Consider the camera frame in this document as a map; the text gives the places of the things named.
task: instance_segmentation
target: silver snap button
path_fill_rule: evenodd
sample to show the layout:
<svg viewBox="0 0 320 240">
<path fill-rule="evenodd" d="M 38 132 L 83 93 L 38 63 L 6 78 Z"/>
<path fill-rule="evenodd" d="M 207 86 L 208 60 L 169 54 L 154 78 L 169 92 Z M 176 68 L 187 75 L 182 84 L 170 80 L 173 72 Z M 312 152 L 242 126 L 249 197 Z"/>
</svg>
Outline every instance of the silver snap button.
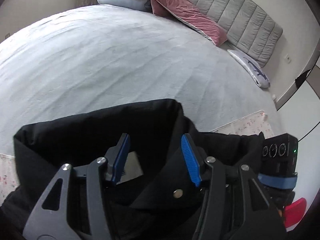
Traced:
<svg viewBox="0 0 320 240">
<path fill-rule="evenodd" d="M 241 170 L 248 171 L 249 170 L 249 166 L 247 164 L 242 164 L 241 165 Z"/>
<path fill-rule="evenodd" d="M 64 170 L 64 171 L 67 171 L 67 170 L 69 170 L 71 168 L 71 165 L 69 164 L 69 163 L 66 163 L 66 164 L 63 164 L 62 165 L 62 169 Z"/>
<path fill-rule="evenodd" d="M 105 157 L 97 158 L 97 163 L 105 163 L 105 162 L 106 162 L 106 158 Z"/>
<path fill-rule="evenodd" d="M 214 163 L 214 162 L 216 161 L 216 158 L 215 158 L 215 157 L 212 157 L 212 156 L 208 156 L 208 157 L 206 158 L 206 161 L 207 161 L 208 163 Z"/>
<path fill-rule="evenodd" d="M 182 189 L 177 189 L 173 192 L 173 197 L 174 198 L 181 198 L 183 195 L 183 190 Z"/>
</svg>

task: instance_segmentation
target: light blue blanket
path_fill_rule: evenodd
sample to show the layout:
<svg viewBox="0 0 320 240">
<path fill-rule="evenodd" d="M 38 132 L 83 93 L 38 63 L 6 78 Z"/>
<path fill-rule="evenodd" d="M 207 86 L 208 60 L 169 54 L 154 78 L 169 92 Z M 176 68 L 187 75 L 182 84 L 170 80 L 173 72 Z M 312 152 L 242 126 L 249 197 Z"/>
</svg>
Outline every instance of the light blue blanket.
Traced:
<svg viewBox="0 0 320 240">
<path fill-rule="evenodd" d="M 0 153 L 25 124 L 158 98 L 181 102 L 200 131 L 263 109 L 271 94 L 226 51 L 184 24 L 111 5 L 63 12 L 0 44 Z"/>
</svg>

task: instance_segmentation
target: gray padded headboard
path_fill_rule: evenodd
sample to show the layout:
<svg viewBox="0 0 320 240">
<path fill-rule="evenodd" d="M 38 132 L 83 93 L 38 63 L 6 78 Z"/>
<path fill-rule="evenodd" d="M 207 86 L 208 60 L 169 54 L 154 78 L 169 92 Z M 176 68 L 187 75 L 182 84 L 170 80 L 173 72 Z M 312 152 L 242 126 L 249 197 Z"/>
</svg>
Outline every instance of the gray padded headboard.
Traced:
<svg viewBox="0 0 320 240">
<path fill-rule="evenodd" d="M 228 41 L 264 66 L 282 28 L 251 0 L 189 0 L 227 32 Z"/>
</svg>

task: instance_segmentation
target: white pillow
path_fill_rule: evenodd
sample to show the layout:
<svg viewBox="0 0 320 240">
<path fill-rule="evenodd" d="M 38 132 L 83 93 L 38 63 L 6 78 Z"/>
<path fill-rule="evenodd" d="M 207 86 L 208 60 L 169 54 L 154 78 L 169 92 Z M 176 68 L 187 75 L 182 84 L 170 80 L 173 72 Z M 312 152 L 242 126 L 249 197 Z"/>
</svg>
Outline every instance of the white pillow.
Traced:
<svg viewBox="0 0 320 240">
<path fill-rule="evenodd" d="M 249 73 L 258 87 L 268 88 L 270 82 L 259 64 L 242 51 L 228 49 L 229 54 Z"/>
</svg>

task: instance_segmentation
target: power outlet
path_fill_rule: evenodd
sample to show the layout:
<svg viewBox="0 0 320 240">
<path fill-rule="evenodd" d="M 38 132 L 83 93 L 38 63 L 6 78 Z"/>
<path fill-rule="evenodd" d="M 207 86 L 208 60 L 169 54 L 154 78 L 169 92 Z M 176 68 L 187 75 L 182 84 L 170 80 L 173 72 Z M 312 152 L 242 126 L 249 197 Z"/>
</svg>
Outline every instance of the power outlet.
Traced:
<svg viewBox="0 0 320 240">
<path fill-rule="evenodd" d="M 286 63 L 288 63 L 288 64 L 291 62 L 291 58 L 290 58 L 289 54 L 287 54 L 287 55 L 284 56 L 284 60 L 285 60 Z"/>
</svg>

